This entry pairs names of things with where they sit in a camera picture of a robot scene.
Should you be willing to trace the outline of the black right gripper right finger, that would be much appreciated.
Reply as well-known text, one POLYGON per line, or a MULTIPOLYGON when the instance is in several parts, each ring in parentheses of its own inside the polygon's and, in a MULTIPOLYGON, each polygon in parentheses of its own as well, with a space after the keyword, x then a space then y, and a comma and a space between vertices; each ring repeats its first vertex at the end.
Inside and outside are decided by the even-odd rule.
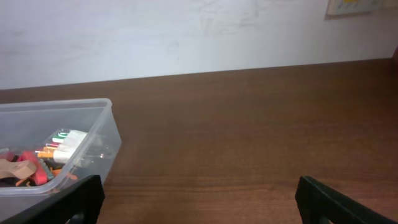
POLYGON ((309 176, 299 178, 295 200, 303 224, 397 224, 309 176))

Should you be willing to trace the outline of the coloured screwdriver set box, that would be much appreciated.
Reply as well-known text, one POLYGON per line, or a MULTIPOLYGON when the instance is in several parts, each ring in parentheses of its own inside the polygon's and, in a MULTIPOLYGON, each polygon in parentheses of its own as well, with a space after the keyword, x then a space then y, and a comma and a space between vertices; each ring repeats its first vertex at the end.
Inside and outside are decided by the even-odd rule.
MULTIPOLYGON (((78 152, 78 148, 86 139, 88 133, 71 129, 59 129, 50 136, 42 146, 34 151, 39 159, 50 160, 60 164, 66 164, 78 152)), ((88 166, 100 159, 110 159, 113 151, 103 145, 101 138, 95 139, 91 147, 81 156, 77 164, 81 167, 88 166)))

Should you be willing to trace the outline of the orange scraper wooden handle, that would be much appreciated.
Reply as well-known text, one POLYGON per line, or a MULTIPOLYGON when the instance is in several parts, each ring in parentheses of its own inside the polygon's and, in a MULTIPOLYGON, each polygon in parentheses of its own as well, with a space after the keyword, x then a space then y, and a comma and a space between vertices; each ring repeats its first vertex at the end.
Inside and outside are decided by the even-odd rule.
POLYGON ((33 153, 23 152, 17 156, 1 155, 1 185, 6 187, 35 187, 46 184, 50 177, 45 163, 33 153))

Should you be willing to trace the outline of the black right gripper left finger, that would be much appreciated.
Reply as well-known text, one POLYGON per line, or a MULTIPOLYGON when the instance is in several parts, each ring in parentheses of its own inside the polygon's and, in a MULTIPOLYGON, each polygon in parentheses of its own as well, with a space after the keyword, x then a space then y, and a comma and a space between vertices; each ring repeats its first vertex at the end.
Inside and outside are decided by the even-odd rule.
POLYGON ((95 224, 104 199, 101 177, 90 175, 1 224, 95 224))

